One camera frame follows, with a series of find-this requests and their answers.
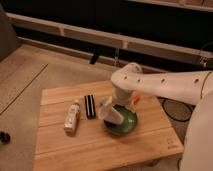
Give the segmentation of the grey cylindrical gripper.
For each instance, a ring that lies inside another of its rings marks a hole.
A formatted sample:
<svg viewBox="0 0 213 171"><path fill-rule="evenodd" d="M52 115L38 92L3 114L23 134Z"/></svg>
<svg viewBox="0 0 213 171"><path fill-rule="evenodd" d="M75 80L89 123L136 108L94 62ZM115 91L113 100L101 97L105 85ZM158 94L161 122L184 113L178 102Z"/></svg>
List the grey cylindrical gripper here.
<svg viewBox="0 0 213 171"><path fill-rule="evenodd" d="M131 103L132 91L123 90L119 87L114 87L112 101L114 104L127 106Z"/></svg>

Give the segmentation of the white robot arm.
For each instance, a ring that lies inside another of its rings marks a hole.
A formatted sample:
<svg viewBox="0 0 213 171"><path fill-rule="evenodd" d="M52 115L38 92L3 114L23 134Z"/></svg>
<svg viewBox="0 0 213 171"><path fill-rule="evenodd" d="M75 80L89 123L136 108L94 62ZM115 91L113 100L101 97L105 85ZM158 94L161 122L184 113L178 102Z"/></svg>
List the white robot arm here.
<svg viewBox="0 0 213 171"><path fill-rule="evenodd" d="M141 91L194 105L180 171L213 171L213 71L143 74L137 63L129 63L114 72L111 81L120 104Z"/></svg>

